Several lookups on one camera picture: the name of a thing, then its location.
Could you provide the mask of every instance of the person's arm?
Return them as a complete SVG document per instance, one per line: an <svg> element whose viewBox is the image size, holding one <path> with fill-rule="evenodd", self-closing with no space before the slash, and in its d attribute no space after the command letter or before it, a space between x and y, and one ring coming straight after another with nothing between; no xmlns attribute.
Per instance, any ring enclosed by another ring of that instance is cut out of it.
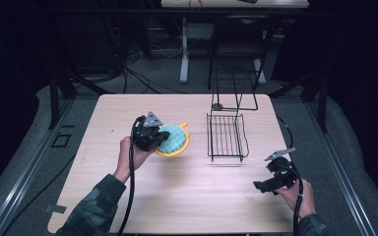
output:
<svg viewBox="0 0 378 236"><path fill-rule="evenodd" d="M300 236L329 236L333 235L330 227L327 226L324 219L318 214L315 201L314 192L312 190L311 184L302 179L303 183L303 196L302 204L299 209L299 232ZM280 188L276 192L280 194L287 205L294 210L296 205L296 200L299 194L299 181L296 181L292 187L289 189Z"/></svg>
<svg viewBox="0 0 378 236"><path fill-rule="evenodd" d="M121 141L118 164L114 173L107 174L92 191L73 209L56 235L105 235L118 209L118 201L124 193L130 177L129 150L131 141ZM134 147L134 167L138 169L154 151L142 151Z"/></svg>

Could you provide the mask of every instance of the light wood tabletop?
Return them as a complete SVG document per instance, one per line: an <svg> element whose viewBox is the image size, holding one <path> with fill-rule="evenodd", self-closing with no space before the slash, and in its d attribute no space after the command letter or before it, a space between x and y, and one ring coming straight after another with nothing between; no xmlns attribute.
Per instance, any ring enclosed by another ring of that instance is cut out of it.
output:
<svg viewBox="0 0 378 236"><path fill-rule="evenodd" d="M208 156L210 94L101 96L57 202L66 210L52 213L48 230L54 233L60 228L93 186L115 170L120 141L131 134L137 117L153 111L164 125L187 122L190 142L175 157L152 154L136 171L135 198L124 233L291 232L293 213L283 198L262 194L253 185L273 177L264 159L286 149L269 97L256 97L258 110L240 111L249 146L248 156L240 162L239 158L211 161ZM243 105L251 105L252 100L243 98ZM220 96L224 106L233 101L234 95ZM129 188L119 201L111 232L119 230L128 196Z"/></svg>
<svg viewBox="0 0 378 236"><path fill-rule="evenodd" d="M161 6L167 8L307 8L308 5L307 0L258 0L254 4L238 0L161 0Z"/></svg>

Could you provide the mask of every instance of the camouflage sleeve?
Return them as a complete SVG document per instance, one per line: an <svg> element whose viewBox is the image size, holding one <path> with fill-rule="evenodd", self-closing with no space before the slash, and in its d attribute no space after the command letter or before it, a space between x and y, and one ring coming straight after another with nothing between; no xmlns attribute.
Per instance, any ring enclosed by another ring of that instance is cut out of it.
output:
<svg viewBox="0 0 378 236"><path fill-rule="evenodd" d="M113 175L106 175L73 209L56 235L105 235L126 187Z"/></svg>
<svg viewBox="0 0 378 236"><path fill-rule="evenodd" d="M334 233L324 222L323 218L317 214L310 214L299 221L300 236L332 236Z"/></svg>

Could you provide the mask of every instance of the black wire rack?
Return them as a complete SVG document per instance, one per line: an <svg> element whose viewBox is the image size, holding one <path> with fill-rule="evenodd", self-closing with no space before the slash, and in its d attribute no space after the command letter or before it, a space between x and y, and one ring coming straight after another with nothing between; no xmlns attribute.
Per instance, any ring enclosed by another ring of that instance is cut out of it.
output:
<svg viewBox="0 0 378 236"><path fill-rule="evenodd" d="M211 161L217 157L243 160L249 153L244 131L244 118L240 111L258 110L253 89L257 75L249 71L215 71L216 92L213 93L211 113L207 114L208 156ZM220 93L234 95L234 102L222 104ZM250 107L241 106L248 93L254 99Z"/></svg>

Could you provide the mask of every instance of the green textured pad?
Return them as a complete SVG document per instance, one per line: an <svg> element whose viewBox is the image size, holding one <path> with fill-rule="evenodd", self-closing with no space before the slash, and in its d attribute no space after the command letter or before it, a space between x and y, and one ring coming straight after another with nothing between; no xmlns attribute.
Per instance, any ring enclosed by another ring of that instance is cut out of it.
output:
<svg viewBox="0 0 378 236"><path fill-rule="evenodd" d="M183 147L186 142L186 135L183 129L177 125L161 126L159 132L167 131L170 136L166 141L163 141L157 148L163 153L172 153Z"/></svg>

